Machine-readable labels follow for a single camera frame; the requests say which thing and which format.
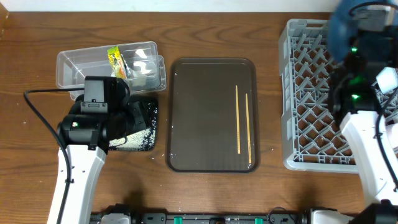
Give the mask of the light blue rice bowl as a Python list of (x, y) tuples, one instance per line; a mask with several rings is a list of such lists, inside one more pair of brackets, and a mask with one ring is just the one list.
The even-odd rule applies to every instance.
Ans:
[(398, 86), (397, 70), (391, 67), (383, 68), (376, 76), (376, 81), (383, 94), (396, 89)]

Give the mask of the blue plate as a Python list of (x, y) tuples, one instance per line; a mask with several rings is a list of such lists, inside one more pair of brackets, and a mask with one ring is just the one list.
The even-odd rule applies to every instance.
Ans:
[(328, 50), (338, 62), (345, 60), (351, 52), (352, 41), (359, 35), (358, 23), (353, 18), (352, 11), (357, 7), (368, 5), (385, 5), (394, 8), (389, 16), (388, 27), (397, 26), (397, 1), (366, 0), (340, 1), (328, 23)]

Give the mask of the white napkin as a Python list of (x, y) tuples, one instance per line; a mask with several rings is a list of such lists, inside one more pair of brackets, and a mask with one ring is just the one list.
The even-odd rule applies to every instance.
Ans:
[(160, 85), (157, 55), (148, 49), (128, 51), (126, 59), (131, 76), (127, 79), (134, 91), (148, 90)]

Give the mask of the green snack wrapper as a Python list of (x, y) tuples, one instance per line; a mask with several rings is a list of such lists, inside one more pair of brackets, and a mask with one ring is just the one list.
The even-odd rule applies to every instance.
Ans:
[(107, 54), (108, 54), (109, 64), (113, 70), (115, 77), (126, 79), (127, 71), (119, 47), (115, 46), (108, 49)]

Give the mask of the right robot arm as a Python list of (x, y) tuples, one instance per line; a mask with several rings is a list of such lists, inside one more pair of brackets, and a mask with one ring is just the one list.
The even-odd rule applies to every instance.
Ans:
[(358, 168), (365, 209), (355, 217), (313, 209), (309, 223), (397, 223), (397, 134), (384, 119), (373, 83), (397, 93), (397, 26), (329, 26), (328, 50), (340, 66), (331, 75), (328, 109), (346, 139)]

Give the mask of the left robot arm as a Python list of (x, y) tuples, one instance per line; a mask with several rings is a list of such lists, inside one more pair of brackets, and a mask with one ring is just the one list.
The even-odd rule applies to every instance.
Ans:
[(88, 223), (110, 142), (150, 126), (141, 101), (115, 77), (86, 77), (83, 94), (58, 124), (62, 140), (48, 223)]

